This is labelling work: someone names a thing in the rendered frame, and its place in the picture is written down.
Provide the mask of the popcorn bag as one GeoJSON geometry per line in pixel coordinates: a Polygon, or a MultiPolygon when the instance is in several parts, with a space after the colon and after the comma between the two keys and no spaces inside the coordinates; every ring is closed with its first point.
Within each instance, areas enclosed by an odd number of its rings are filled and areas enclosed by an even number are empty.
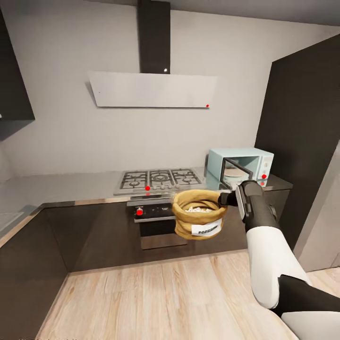
{"type": "Polygon", "coordinates": [[[175,232],[184,239],[193,240],[217,236],[228,210],[228,205],[218,203],[219,196],[217,192],[201,189],[176,194],[172,206],[172,211],[176,215],[175,232]],[[191,212],[190,209],[200,211],[191,212]],[[209,212],[205,212],[207,210],[209,212]]]}

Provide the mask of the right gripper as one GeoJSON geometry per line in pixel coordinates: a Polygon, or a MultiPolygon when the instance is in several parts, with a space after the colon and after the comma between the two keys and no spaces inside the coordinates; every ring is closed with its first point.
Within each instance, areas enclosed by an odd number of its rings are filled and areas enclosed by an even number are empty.
{"type": "Polygon", "coordinates": [[[232,194],[233,194],[232,192],[220,193],[220,196],[218,198],[218,203],[221,203],[223,205],[238,206],[238,204],[233,200],[232,194]]]}

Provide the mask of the microwave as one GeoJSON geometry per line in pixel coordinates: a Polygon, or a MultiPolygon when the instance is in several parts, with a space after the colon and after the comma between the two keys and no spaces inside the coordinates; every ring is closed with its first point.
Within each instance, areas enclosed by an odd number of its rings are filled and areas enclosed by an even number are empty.
{"type": "Polygon", "coordinates": [[[267,179],[273,157],[254,147],[211,148],[208,171],[230,190],[231,182],[267,179]]]}

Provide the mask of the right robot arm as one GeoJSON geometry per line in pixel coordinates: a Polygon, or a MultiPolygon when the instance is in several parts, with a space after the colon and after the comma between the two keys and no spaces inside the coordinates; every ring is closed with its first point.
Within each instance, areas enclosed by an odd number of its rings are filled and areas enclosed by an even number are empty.
{"type": "Polygon", "coordinates": [[[231,182],[218,203],[238,206],[245,224],[251,289],[299,340],[340,340],[340,298],[316,289],[293,255],[258,181],[231,182]]]}

